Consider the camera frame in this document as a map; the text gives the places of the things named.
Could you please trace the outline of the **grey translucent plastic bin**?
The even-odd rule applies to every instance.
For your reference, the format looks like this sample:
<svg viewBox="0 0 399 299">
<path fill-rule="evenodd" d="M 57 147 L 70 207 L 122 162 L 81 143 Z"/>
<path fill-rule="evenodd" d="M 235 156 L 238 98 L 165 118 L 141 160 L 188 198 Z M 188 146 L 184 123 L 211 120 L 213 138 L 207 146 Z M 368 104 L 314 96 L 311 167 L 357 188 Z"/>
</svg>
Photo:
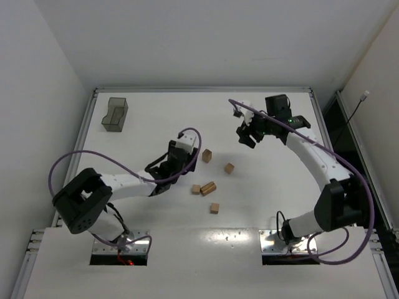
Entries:
<svg viewBox="0 0 399 299">
<path fill-rule="evenodd" d="M 128 112 L 126 98 L 110 97 L 107 105 L 107 114 L 101 124 L 107 132 L 122 132 Z"/>
</svg>

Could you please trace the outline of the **long striped wood block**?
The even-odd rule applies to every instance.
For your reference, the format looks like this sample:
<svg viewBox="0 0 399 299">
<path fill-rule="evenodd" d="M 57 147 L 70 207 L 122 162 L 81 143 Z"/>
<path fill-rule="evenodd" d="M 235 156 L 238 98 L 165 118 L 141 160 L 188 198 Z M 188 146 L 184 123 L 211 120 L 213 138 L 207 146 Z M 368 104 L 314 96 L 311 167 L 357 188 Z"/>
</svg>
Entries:
<svg viewBox="0 0 399 299">
<path fill-rule="evenodd" d="M 200 193 L 203 196 L 207 196 L 208 194 L 214 192 L 216 190 L 216 188 L 217 188 L 216 184 L 213 181 L 211 181 L 210 183 L 205 184 L 204 186 L 201 186 Z"/>
</svg>

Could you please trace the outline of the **long plain wood block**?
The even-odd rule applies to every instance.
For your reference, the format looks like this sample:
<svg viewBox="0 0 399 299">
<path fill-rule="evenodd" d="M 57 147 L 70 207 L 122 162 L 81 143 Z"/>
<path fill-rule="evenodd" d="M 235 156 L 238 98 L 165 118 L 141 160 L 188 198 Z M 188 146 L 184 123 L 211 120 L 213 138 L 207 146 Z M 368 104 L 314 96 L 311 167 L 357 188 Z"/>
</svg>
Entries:
<svg viewBox="0 0 399 299">
<path fill-rule="evenodd" d="M 213 153 L 212 153 L 211 150 L 205 149 L 205 150 L 203 151 L 203 153 L 202 153 L 202 160 L 203 160 L 205 163 L 209 163 L 209 162 L 211 161 L 212 157 L 213 157 Z"/>
</svg>

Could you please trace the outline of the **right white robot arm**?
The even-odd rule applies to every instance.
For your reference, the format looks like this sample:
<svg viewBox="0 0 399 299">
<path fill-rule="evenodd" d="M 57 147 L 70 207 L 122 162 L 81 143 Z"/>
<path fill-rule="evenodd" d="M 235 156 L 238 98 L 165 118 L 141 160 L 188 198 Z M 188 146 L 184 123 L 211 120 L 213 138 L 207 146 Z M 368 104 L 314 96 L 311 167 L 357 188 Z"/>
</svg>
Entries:
<svg viewBox="0 0 399 299">
<path fill-rule="evenodd" d="M 241 144 L 254 148 L 265 136 L 276 137 L 300 159 L 320 189 L 313 210 L 283 222 L 279 232 L 286 244 L 352 224 L 373 229 L 375 211 L 366 180 L 348 161 L 316 140 L 310 122 L 292 114 L 287 95 L 267 97 L 264 112 L 255 110 L 250 102 L 230 102 L 233 115 L 243 119 L 236 130 Z"/>
</svg>

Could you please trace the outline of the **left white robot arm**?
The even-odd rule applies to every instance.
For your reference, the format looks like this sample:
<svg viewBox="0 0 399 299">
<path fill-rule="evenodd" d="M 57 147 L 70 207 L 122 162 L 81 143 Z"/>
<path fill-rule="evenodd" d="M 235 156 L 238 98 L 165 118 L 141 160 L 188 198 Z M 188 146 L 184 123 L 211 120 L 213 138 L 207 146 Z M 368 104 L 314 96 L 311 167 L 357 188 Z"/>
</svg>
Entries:
<svg viewBox="0 0 399 299">
<path fill-rule="evenodd" d="M 99 174 L 86 168 L 52 198 L 52 204 L 72 234 L 90 232 L 112 247 L 132 244 L 129 229 L 113 201 L 128 197 L 153 197 L 167 192 L 180 176 L 193 172 L 199 149 L 171 140 L 168 151 L 138 174 Z"/>
</svg>

